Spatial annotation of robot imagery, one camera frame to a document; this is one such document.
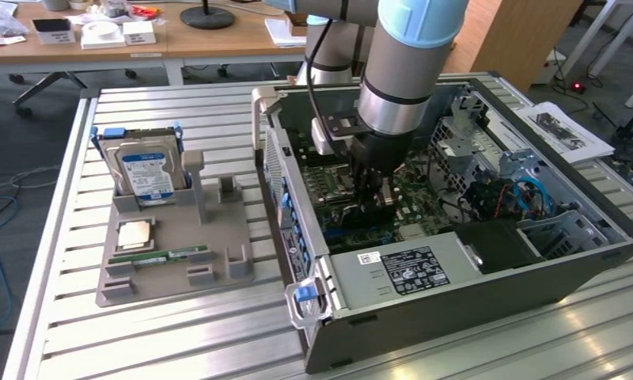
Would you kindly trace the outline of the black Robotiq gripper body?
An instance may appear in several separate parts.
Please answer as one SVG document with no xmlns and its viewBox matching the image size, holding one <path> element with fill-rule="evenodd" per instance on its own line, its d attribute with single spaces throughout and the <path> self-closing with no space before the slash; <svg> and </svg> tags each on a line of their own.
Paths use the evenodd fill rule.
<svg viewBox="0 0 633 380">
<path fill-rule="evenodd" d="M 414 133 L 386 135 L 376 132 L 355 135 L 351 145 L 352 169 L 371 169 L 392 176 L 404 163 L 414 142 Z"/>
</svg>

